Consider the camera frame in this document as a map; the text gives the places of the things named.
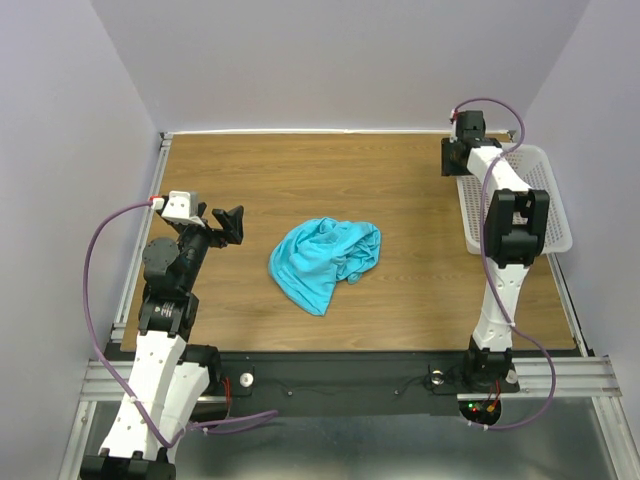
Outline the turquoise t shirt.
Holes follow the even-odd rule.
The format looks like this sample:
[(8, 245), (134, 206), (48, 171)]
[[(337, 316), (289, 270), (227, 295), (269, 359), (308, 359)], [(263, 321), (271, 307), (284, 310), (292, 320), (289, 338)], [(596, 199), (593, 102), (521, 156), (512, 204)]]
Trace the turquoise t shirt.
[(377, 266), (382, 234), (370, 222), (310, 219), (278, 243), (268, 273), (285, 296), (313, 316), (324, 316), (338, 283), (357, 283)]

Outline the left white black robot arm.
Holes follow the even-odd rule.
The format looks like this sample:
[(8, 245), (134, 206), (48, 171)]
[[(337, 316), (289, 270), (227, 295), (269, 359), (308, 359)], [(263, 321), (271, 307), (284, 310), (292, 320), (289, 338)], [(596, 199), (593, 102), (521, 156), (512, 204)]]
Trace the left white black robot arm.
[(201, 394), (215, 392), (223, 371), (217, 348), (188, 343), (199, 300), (196, 278), (211, 248), (239, 245), (243, 206), (213, 210), (190, 198), (147, 201), (178, 236), (150, 241), (142, 252), (145, 286), (131, 372), (112, 374), (124, 391), (112, 427), (99, 452), (83, 458), (83, 479), (173, 479), (175, 453)]

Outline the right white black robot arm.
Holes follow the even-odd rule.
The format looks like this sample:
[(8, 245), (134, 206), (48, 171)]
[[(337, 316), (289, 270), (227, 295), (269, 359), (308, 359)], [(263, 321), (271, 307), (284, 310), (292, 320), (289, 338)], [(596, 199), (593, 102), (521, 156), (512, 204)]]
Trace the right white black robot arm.
[(512, 333), (520, 290), (542, 253), (549, 194), (526, 183), (499, 140), (486, 135), (480, 110), (453, 110), (452, 133), (441, 142), (441, 174), (481, 184), (479, 243), (487, 284), (479, 321), (460, 366), (472, 390), (514, 383)]

